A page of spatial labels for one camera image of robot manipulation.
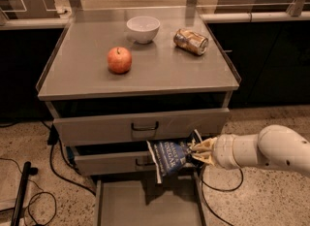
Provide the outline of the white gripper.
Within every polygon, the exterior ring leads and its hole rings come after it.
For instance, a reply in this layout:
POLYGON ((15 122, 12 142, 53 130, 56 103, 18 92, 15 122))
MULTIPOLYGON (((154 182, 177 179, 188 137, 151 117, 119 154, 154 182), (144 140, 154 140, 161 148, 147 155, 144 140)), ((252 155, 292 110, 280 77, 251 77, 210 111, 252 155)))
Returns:
POLYGON ((239 169, 240 166, 234 159, 233 143, 236 135, 224 134, 218 138, 208 138, 198 144, 191 144, 190 149, 195 152, 192 157, 207 165, 216 165, 221 168, 232 170, 239 169))

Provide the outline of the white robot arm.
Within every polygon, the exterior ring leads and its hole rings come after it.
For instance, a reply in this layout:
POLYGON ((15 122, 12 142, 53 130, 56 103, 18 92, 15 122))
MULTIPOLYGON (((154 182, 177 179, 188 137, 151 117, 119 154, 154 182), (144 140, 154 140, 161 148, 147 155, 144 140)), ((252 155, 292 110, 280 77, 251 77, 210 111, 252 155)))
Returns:
POLYGON ((226 170, 247 167, 310 177, 310 143, 296 131, 270 125, 258 134, 222 134, 189 144, 194 159, 226 170))

